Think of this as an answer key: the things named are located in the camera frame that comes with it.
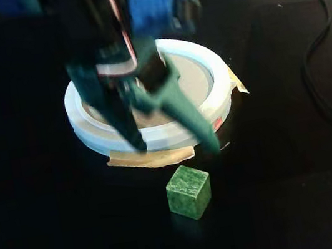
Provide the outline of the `teal gripper with motor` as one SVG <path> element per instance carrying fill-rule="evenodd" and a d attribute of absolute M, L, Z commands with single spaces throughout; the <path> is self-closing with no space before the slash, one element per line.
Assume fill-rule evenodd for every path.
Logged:
<path fill-rule="evenodd" d="M 158 50 L 154 37 L 131 40 L 133 54 L 125 42 L 112 42 L 95 52 L 94 66 L 66 65 L 80 98 L 96 109 L 137 151 L 147 149 L 129 107 L 149 113 L 162 111 L 188 130 L 208 151 L 219 153 L 220 143 L 211 123 L 179 86 L 180 74 Z"/>

